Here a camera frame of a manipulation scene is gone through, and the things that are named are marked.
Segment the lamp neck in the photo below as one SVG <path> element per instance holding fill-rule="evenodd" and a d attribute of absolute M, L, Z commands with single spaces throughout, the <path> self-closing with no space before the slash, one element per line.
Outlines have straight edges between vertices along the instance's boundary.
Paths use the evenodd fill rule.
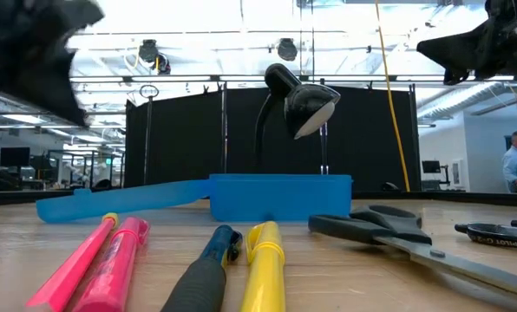
<path fill-rule="evenodd" d="M 270 115 L 272 108 L 279 101 L 281 100 L 277 96 L 268 94 L 265 103 L 262 108 L 260 108 L 260 113 L 258 113 L 257 124 L 255 126 L 255 173 L 260 173 L 262 171 L 262 149 L 265 137 L 266 120 L 268 119 L 268 115 Z"/>
<path fill-rule="evenodd" d="M 272 95 L 285 98 L 301 81 L 285 66 L 274 64 L 266 70 L 265 83 Z"/>

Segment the yellow marker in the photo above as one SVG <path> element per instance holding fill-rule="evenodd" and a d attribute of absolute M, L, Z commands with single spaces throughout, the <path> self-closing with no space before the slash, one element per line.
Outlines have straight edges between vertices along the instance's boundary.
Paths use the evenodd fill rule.
<path fill-rule="evenodd" d="M 284 312 L 285 256 L 278 225 L 269 221 L 253 227 L 245 248 L 251 268 L 241 312 Z"/>

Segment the ceiling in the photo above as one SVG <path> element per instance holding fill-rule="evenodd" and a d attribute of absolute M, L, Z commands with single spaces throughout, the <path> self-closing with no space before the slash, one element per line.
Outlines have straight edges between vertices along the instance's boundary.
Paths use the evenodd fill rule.
<path fill-rule="evenodd" d="M 137 105 L 146 101 L 139 95 L 142 85 L 153 83 L 161 99 L 202 93 L 204 85 L 213 91 L 217 82 L 211 80 L 218 79 L 229 88 L 260 87 L 261 75 L 274 62 L 309 81 L 325 78 L 328 84 L 354 87 L 373 81 L 375 88 L 385 88 L 376 6 L 370 1 L 344 2 L 349 1 L 318 0 L 299 8 L 296 0 L 97 1 L 104 19 L 68 42 L 77 51 L 72 85 L 80 104 L 93 114 L 92 127 L 82 131 L 51 115 L 19 115 L 34 108 L 5 99 L 0 99 L 0 112 L 17 115 L 0 115 L 0 126 L 43 125 L 66 141 L 84 134 L 122 143 L 123 134 L 116 128 L 125 126 L 126 99 Z M 470 31 L 487 18 L 483 1 L 464 3 L 380 0 L 388 71 L 398 77 L 393 89 L 408 89 L 415 82 L 416 100 L 422 104 L 438 94 L 445 96 L 449 90 L 441 83 L 443 68 L 417 53 L 416 45 Z M 298 47 L 295 61 L 278 56 L 282 38 L 291 38 Z M 149 64 L 138 60 L 137 48 L 144 39 L 157 41 L 170 62 L 170 76 L 156 76 Z M 471 82 L 458 88 L 473 87 Z"/>

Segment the blue plastic box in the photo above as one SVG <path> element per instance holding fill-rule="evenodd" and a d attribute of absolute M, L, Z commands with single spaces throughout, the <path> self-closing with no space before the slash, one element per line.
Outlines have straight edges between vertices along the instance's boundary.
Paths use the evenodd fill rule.
<path fill-rule="evenodd" d="M 306 221 L 351 210 L 349 175 L 213 174 L 210 181 L 211 211 L 222 222 Z"/>
<path fill-rule="evenodd" d="M 163 209 L 210 196 L 218 221 L 306 221 L 312 214 L 346 216 L 351 205 L 347 175 L 214 174 L 208 180 L 95 192 L 36 202 L 37 214 L 49 223 L 101 217 L 108 212 Z"/>

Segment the pink highlighter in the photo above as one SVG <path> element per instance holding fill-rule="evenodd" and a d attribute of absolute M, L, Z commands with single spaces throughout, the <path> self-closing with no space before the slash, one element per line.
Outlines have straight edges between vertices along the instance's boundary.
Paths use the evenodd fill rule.
<path fill-rule="evenodd" d="M 124 311 L 135 252 L 149 230 L 150 224 L 140 218 L 129 217 L 120 225 L 74 312 Z"/>
<path fill-rule="evenodd" d="M 27 301 L 25 311 L 62 312 L 77 284 L 93 261 L 109 232 L 118 225 L 118 216 L 108 213 L 102 223 Z"/>

